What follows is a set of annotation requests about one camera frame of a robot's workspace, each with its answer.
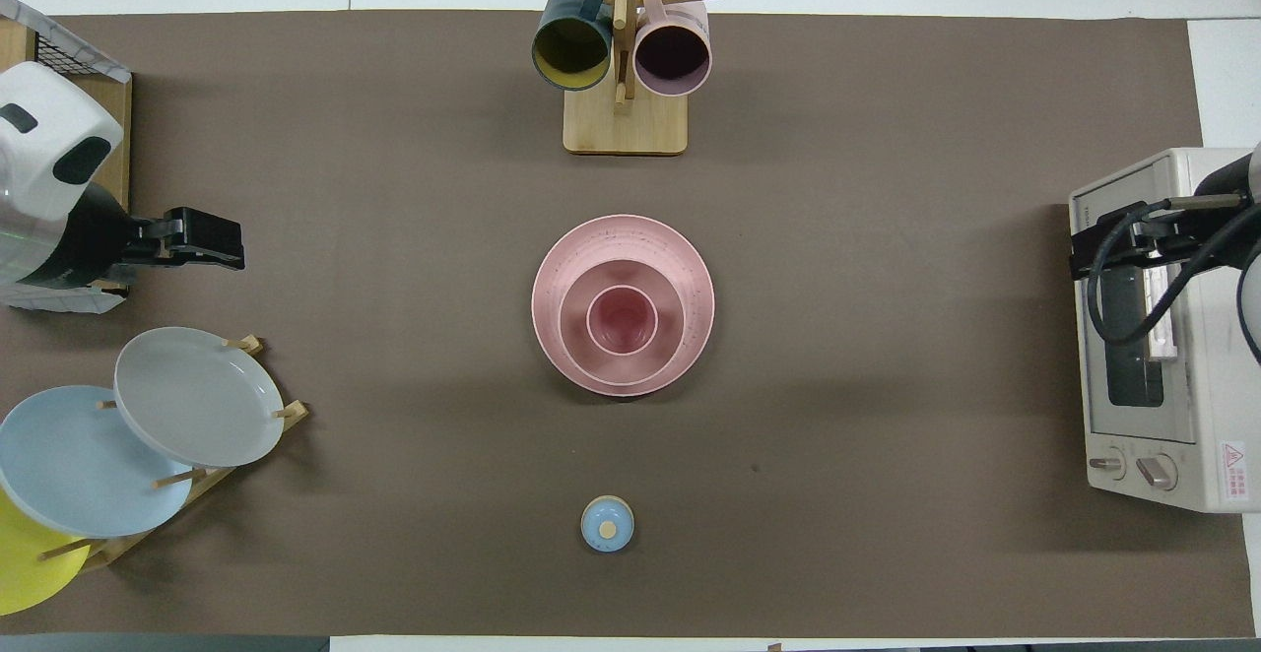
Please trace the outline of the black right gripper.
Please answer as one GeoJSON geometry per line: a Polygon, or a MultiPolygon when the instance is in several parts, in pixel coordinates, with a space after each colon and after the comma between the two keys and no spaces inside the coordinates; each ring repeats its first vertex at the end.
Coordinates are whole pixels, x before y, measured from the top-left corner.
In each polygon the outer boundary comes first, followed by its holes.
{"type": "Polygon", "coordinates": [[[1182,274],[1226,267],[1242,271],[1258,245],[1258,154],[1251,151],[1217,166],[1188,194],[1161,198],[1129,213],[1136,218],[1108,219],[1072,235],[1072,281],[1132,266],[1177,265],[1182,274]]]}

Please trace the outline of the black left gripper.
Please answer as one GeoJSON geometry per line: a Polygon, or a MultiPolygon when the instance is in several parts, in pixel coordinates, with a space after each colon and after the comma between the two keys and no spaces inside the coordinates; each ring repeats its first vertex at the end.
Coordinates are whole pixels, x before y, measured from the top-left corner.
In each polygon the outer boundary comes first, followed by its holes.
{"type": "Polygon", "coordinates": [[[184,262],[235,271],[246,267],[238,222],[190,207],[166,211],[164,218],[175,222],[166,248],[183,251],[183,259],[159,257],[161,240],[142,235],[142,230],[158,224],[158,219],[132,217],[108,190],[90,182],[66,218],[63,233],[49,257],[18,277],[18,282],[69,290],[103,279],[117,266],[166,267],[184,262]]]}

